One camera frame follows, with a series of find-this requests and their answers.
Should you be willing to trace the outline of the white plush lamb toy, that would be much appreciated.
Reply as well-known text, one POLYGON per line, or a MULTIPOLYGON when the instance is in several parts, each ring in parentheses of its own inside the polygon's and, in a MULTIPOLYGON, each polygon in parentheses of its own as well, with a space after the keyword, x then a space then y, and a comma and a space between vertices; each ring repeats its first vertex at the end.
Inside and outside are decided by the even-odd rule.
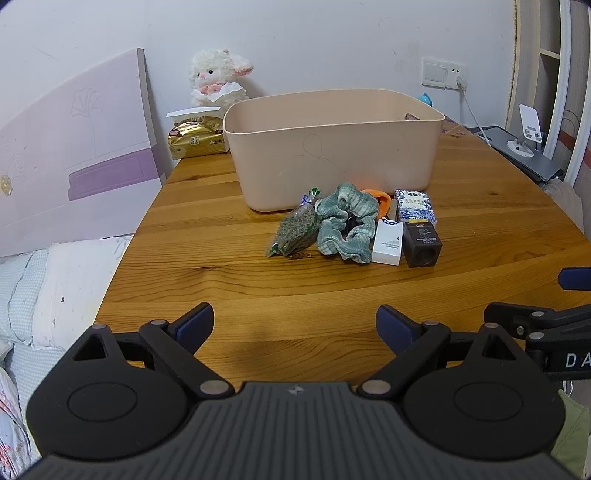
POLYGON ((228 49, 198 51, 189 67, 191 104, 228 110, 231 105, 249 99, 238 80, 252 70, 252 62, 228 49))

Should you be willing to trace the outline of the blue toy figurine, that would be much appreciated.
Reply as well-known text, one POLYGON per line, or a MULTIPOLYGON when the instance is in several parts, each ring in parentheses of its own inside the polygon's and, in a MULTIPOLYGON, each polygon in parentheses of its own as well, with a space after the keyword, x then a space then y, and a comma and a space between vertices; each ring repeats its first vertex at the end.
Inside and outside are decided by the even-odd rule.
POLYGON ((433 105, 433 101, 427 93, 422 94, 418 97, 418 99, 429 106, 433 105))

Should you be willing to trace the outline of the white small carton box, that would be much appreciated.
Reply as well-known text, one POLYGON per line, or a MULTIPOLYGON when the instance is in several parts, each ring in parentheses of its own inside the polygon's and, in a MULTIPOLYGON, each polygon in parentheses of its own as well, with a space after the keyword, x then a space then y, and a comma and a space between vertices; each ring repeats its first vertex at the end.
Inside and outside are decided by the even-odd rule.
POLYGON ((372 262, 399 266, 402 258, 404 224, 386 217, 377 221, 372 262))

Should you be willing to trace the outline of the white phone stand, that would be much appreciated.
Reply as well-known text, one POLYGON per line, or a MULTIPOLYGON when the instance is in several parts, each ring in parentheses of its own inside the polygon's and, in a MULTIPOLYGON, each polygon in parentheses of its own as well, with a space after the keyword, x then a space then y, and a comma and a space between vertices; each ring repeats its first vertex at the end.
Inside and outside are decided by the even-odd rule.
POLYGON ((539 122, 538 112, 535 108, 520 104, 519 114, 522 125, 522 135, 507 142, 507 147, 516 155, 523 158, 533 158, 534 150, 529 142, 540 144, 542 142, 542 131, 539 122))

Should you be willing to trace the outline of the beige plastic storage bin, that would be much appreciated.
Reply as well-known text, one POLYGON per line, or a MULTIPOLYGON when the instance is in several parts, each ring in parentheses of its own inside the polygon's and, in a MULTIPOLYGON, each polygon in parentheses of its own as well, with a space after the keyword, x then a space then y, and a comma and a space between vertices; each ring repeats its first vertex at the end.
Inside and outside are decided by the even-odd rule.
POLYGON ((239 102, 223 130, 246 205, 271 212, 342 182, 388 194, 426 189, 445 118, 393 90, 322 90, 239 102))

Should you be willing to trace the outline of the pink purple headboard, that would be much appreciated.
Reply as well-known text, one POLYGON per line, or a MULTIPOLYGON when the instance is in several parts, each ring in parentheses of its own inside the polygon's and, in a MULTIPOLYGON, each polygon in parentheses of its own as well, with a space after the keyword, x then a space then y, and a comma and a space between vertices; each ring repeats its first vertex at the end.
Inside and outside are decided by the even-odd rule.
POLYGON ((70 79, 1 129, 1 254, 134 233, 163 175, 144 52, 70 79))

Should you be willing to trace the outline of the orange fabric pouch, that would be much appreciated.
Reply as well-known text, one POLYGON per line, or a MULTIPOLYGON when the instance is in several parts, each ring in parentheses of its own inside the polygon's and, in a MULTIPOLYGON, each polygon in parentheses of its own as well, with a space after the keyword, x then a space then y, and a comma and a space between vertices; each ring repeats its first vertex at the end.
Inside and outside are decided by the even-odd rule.
POLYGON ((388 217, 392 206, 392 198, 388 193, 376 189, 365 189, 363 193, 368 193, 377 200, 378 219, 388 217))

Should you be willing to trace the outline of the white wall switch socket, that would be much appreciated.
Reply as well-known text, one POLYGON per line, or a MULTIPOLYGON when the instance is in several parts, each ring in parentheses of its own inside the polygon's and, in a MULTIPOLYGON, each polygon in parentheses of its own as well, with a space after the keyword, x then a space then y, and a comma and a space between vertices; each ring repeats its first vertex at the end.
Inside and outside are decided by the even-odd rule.
POLYGON ((426 87, 460 90, 459 78, 467 79, 467 65, 464 63, 423 57, 421 84, 426 87))

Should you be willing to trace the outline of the white blue bedding pillow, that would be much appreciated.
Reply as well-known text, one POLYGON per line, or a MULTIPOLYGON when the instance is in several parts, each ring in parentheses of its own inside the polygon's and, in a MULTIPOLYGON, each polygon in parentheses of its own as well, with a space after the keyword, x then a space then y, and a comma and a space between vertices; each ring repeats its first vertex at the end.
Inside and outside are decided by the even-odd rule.
POLYGON ((33 392, 94 322, 131 236, 67 243, 1 261, 1 477, 39 459, 26 421, 33 392))

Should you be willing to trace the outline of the blue white patterned box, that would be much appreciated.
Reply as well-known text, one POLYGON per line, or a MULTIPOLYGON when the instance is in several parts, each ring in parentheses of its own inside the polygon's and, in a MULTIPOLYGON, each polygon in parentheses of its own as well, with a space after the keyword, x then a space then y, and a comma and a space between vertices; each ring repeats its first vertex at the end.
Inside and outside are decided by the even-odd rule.
POLYGON ((433 205, 429 195, 423 191, 397 190, 394 192, 397 203, 397 216, 400 221, 429 221, 437 224, 433 205))

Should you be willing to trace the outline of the black small box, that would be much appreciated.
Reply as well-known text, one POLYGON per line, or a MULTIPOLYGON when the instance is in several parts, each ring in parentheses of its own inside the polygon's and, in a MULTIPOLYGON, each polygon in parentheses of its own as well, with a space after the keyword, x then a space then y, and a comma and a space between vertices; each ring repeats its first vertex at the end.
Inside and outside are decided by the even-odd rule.
POLYGON ((403 230, 403 251, 411 268, 435 266, 443 243, 429 221, 406 222, 403 230))

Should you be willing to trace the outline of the white wardrobe frame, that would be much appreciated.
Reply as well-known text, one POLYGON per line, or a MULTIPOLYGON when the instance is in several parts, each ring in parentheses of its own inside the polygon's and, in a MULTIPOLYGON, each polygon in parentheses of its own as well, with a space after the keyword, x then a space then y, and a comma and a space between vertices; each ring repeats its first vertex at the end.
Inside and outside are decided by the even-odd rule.
POLYGON ((505 129, 522 135, 519 105, 537 110, 542 142, 529 142, 571 185, 590 158, 590 3, 517 1, 505 129))

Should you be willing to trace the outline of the green plaid scrunchie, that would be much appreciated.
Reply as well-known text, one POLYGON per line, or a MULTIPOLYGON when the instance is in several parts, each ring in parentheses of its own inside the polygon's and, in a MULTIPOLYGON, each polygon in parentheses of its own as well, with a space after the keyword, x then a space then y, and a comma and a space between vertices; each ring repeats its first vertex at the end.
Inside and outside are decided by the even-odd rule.
POLYGON ((341 256, 359 264, 372 261, 370 242, 376 234, 379 203, 370 193, 349 182, 315 203, 322 222, 318 229, 318 251, 325 256, 341 256))

